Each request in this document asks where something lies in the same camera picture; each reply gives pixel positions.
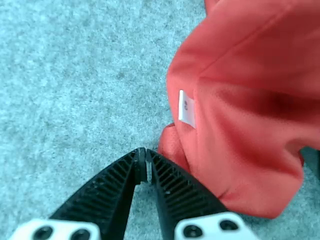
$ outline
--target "care label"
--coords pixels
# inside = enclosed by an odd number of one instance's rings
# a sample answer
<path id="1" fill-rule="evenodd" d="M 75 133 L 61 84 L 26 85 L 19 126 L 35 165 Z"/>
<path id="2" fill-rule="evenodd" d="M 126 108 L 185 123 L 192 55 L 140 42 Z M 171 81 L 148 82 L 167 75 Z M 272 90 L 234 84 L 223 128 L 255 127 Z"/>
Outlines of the care label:
<path id="1" fill-rule="evenodd" d="M 196 128 L 195 120 L 195 100 L 188 97 L 187 94 L 180 90 L 179 92 L 179 113 L 178 119 L 181 122 L 189 124 L 190 126 Z"/>

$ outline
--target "screw hole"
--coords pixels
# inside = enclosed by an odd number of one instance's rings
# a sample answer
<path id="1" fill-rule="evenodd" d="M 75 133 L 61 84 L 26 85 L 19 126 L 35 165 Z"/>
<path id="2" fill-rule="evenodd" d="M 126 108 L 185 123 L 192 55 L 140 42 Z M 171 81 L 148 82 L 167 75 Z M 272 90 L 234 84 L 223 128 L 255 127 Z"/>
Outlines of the screw hole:
<path id="1" fill-rule="evenodd" d="M 43 226 L 34 233 L 33 240 L 47 240 L 51 237 L 53 231 L 52 227 Z"/>
<path id="2" fill-rule="evenodd" d="M 188 225 L 184 228 L 183 234 L 186 238 L 198 238 L 203 235 L 202 230 L 195 225 Z"/>
<path id="3" fill-rule="evenodd" d="M 72 234 L 70 240 L 89 240 L 90 239 L 90 232 L 85 229 L 79 229 L 74 234 Z"/>
<path id="4" fill-rule="evenodd" d="M 220 228 L 225 231 L 234 231 L 234 230 L 237 230 L 239 227 L 233 221 L 223 220 L 220 222 Z"/>

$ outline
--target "carpet floor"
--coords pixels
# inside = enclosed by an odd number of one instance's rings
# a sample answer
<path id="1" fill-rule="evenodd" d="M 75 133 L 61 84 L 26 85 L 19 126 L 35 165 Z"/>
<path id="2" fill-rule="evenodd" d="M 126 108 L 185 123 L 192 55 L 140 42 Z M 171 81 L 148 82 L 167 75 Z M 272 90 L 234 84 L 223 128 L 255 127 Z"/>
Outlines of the carpet floor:
<path id="1" fill-rule="evenodd" d="M 1 240 L 127 152 L 157 148 L 172 122 L 167 68 L 204 17 L 203 0 L 1 1 Z M 137 187 L 126 240 L 161 239 L 154 199 Z M 319 213 L 307 166 L 279 218 L 244 218 L 262 240 L 318 240 Z"/>

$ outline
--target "red fabric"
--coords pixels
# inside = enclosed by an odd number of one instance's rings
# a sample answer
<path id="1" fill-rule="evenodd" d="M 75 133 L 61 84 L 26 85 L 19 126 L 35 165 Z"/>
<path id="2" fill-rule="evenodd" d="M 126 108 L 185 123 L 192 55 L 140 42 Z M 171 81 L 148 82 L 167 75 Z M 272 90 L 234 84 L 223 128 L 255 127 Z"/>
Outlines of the red fabric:
<path id="1" fill-rule="evenodd" d="M 300 149 L 320 149 L 320 1 L 209 2 L 169 67 L 159 152 L 230 210 L 274 218 L 302 184 Z M 178 120 L 179 90 L 195 128 Z"/>

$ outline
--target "white tag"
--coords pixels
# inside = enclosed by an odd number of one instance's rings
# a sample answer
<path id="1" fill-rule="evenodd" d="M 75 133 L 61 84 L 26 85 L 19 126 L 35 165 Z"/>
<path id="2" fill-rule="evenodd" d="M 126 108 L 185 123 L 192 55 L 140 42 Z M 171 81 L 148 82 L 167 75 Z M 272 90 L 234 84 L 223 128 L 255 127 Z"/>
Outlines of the white tag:
<path id="1" fill-rule="evenodd" d="M 180 90 L 179 92 L 179 114 L 178 119 L 186 124 L 196 128 L 195 120 L 195 100 L 188 97 L 187 94 Z"/>

